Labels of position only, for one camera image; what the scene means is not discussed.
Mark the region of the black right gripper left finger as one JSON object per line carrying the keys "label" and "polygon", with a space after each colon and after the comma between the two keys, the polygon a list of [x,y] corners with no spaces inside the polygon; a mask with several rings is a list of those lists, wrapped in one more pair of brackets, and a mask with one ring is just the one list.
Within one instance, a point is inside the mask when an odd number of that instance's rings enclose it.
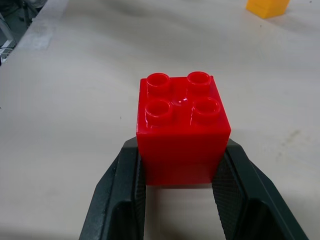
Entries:
{"label": "black right gripper left finger", "polygon": [[142,240],[145,211],[145,170],[137,140],[131,138],[96,185],[79,238]]}

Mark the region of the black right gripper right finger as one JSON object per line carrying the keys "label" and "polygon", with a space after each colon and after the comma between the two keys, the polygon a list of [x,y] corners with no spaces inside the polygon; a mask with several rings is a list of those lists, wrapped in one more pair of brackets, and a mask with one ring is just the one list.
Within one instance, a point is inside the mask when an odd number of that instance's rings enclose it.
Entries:
{"label": "black right gripper right finger", "polygon": [[227,240],[308,238],[273,182],[232,139],[211,185]]}

